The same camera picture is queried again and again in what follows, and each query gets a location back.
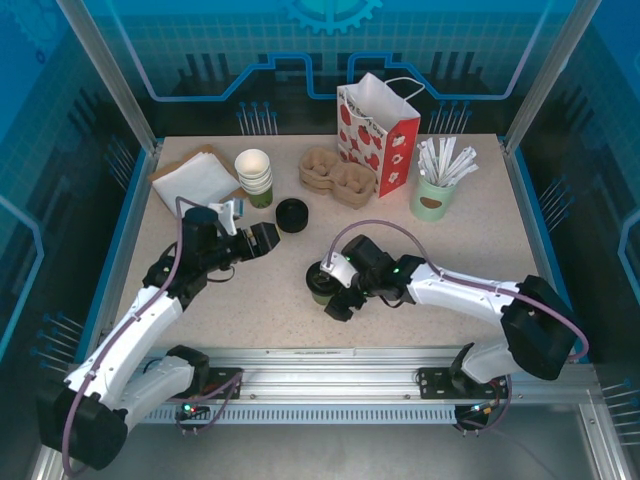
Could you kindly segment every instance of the straw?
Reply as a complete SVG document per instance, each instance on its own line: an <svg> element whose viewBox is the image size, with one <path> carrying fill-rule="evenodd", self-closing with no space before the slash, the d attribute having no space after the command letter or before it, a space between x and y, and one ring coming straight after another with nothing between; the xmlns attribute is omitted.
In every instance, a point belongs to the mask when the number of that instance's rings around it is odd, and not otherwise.
<svg viewBox="0 0 640 480"><path fill-rule="evenodd" d="M478 170L478 166L473 163L476 151L472 147L463 149L456 159L451 161L455 144L456 137L439 138L440 155L436 155L433 138L418 145L418 169L420 175L431 185L452 187L469 173Z"/></svg>

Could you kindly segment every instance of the speckled tabletop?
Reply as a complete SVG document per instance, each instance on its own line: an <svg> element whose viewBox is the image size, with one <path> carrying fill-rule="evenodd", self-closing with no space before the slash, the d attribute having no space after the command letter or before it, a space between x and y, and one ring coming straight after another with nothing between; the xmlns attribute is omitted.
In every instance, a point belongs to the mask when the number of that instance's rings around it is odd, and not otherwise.
<svg viewBox="0 0 640 480"><path fill-rule="evenodd" d="M342 228L363 219L391 220L409 229L437 264L453 271L513 281L536 273L495 135L458 137L454 156L471 145L478 152L480 169L460 182L448 212L432 224L421 222L409 211L415 168L407 184L382 199L372 198L360 210L340 205L330 195L305 190L298 181L298 161L311 146L335 148L336 138L331 135L170 137L165 139L158 166L179 160L204 144L214 145L231 161L248 148L264 150L271 158L274 203L256 210L246 202L240 227L275 222L277 203L289 197L307 203L309 225L298 234L283 233L280 244L269 255L237 265L231 282L207 286L160 337L158 347L179 343L195 348L442 346L478 341L497 333L491 325L451 310L413 305L390 310L377 299L369 300L347 323L326 315L307 290L306 270L324 256ZM175 218L152 190L118 319L131 306L149 266L175 240L175 231ZM365 226L353 236L358 233L370 236L392 256L417 254L411 241L394 230ZM352 236L347 235L339 247L349 238Z"/></svg>

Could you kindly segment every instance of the black lid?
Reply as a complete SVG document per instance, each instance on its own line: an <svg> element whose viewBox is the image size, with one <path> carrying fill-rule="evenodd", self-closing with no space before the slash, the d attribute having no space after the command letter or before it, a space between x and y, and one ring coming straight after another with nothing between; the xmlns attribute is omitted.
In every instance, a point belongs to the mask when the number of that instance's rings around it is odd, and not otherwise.
<svg viewBox="0 0 640 480"><path fill-rule="evenodd" d="M328 297L338 293L340 286L338 280L320 270L320 262L314 263L307 270L307 287L311 293Z"/></svg>
<svg viewBox="0 0 640 480"><path fill-rule="evenodd" d="M283 232L301 232L309 222L309 208L302 200L287 198L276 208L276 222Z"/></svg>

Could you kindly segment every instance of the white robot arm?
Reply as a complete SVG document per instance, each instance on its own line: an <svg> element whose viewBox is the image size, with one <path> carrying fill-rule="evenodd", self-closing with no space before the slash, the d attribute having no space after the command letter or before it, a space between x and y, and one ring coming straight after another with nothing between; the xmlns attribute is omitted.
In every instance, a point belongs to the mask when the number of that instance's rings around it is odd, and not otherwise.
<svg viewBox="0 0 640 480"><path fill-rule="evenodd" d="M360 235L320 262L320 270L341 288L325 308L331 317L347 321L368 298L418 305L437 305L484 320L502 330L498 337L465 346L450 374L457 389L526 371L555 380L576 335L556 319L504 294L532 297L573 322L573 313L547 282L529 276L522 283L497 282L450 272L410 255L398 261Z"/></svg>
<svg viewBox="0 0 640 480"><path fill-rule="evenodd" d="M99 470L111 463L131 429L153 409L178 395L202 393L209 358L183 346L167 352L149 373L133 381L131 377L158 337L206 287L208 273L266 255L278 244L273 224L237 229L234 218L241 208L241 203L231 201L186 212L175 276L170 277L175 258L169 255L171 246L149 268L133 305L103 343L64 382L50 382L38 392L44 445L62 451L64 430L71 425L70 455Z"/></svg>

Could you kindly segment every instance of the paper bag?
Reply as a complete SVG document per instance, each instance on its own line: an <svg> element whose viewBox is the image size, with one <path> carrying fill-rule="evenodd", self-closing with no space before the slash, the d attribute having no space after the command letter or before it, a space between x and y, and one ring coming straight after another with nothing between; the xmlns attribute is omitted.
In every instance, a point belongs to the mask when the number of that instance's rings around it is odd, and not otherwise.
<svg viewBox="0 0 640 480"><path fill-rule="evenodd" d="M421 88L402 98L388 85L396 80L411 80ZM338 150L343 160L376 173L379 197L407 181L420 127L420 114L407 100L422 90L424 85L413 78L383 82L371 73L357 84L338 87Z"/></svg>

